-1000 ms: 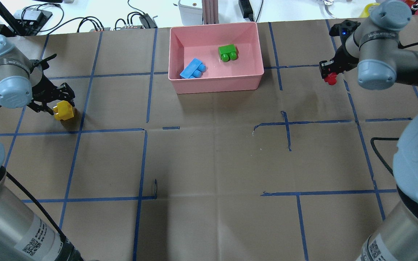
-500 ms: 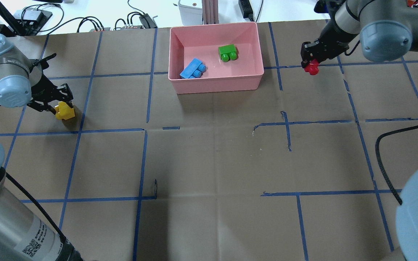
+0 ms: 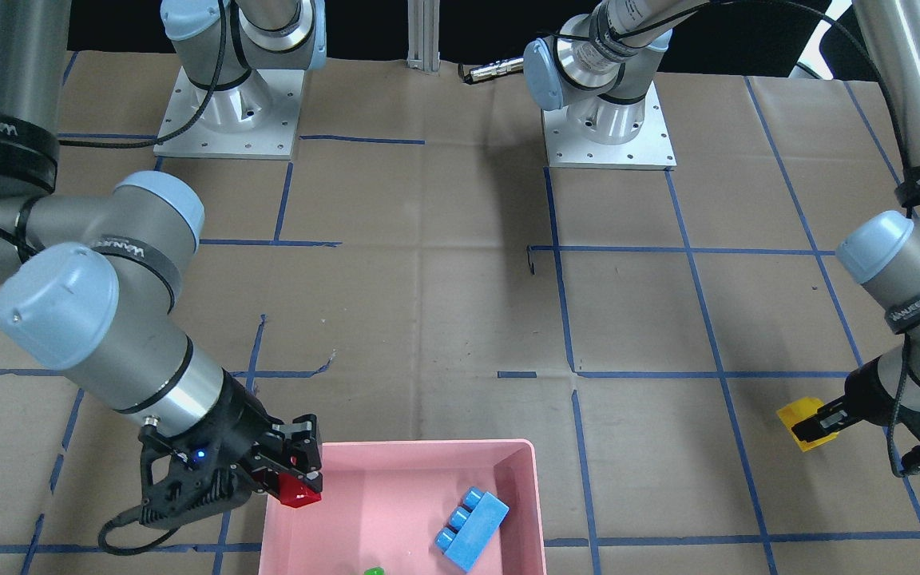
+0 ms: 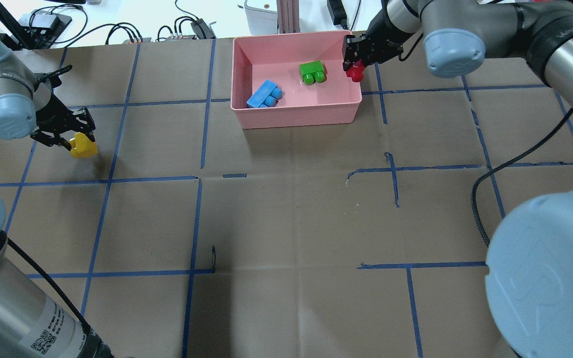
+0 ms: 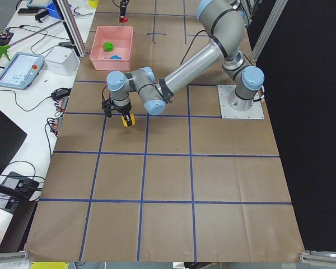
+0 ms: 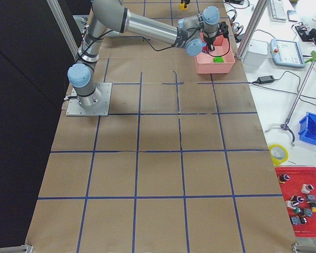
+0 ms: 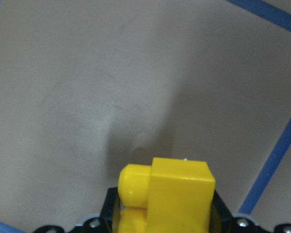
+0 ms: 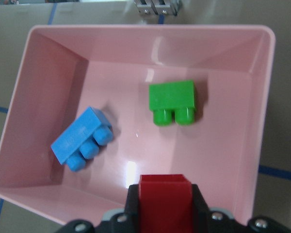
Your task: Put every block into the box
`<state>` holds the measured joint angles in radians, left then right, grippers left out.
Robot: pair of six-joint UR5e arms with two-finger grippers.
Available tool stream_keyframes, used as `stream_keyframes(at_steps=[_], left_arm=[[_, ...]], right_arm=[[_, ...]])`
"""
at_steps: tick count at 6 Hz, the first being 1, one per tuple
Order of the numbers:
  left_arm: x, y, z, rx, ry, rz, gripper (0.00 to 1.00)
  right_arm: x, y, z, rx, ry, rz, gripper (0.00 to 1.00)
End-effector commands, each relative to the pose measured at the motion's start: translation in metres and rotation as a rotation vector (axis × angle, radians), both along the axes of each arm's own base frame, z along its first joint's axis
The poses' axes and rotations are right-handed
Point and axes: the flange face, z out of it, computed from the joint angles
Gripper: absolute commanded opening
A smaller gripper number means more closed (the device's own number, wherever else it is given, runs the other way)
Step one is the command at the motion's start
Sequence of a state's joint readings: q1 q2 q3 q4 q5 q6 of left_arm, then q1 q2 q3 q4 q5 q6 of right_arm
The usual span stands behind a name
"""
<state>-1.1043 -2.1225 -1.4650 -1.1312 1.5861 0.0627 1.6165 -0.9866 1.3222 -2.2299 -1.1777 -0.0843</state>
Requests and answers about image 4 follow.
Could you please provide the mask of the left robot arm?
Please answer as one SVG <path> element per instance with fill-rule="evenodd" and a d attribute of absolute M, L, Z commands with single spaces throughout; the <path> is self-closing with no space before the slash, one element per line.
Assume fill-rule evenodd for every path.
<path fill-rule="evenodd" d="M 74 157 L 97 154 L 87 108 L 69 109 L 55 94 L 66 66 L 32 72 L 0 41 L 0 139 L 30 137 Z M 111 358 L 113 352 L 55 281 L 4 229 L 0 198 L 0 358 Z"/>

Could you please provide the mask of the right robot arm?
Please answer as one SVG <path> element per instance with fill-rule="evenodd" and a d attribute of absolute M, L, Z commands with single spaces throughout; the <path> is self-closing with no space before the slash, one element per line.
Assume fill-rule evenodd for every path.
<path fill-rule="evenodd" d="M 487 307 L 486 247 L 471 210 L 482 173 L 541 140 L 569 110 L 520 59 L 488 60 L 476 74 L 439 80 L 418 48 L 377 64 L 387 145 L 392 240 L 403 259 L 366 259 L 367 272 L 404 272 L 413 358 L 488 358 L 499 332 Z"/>

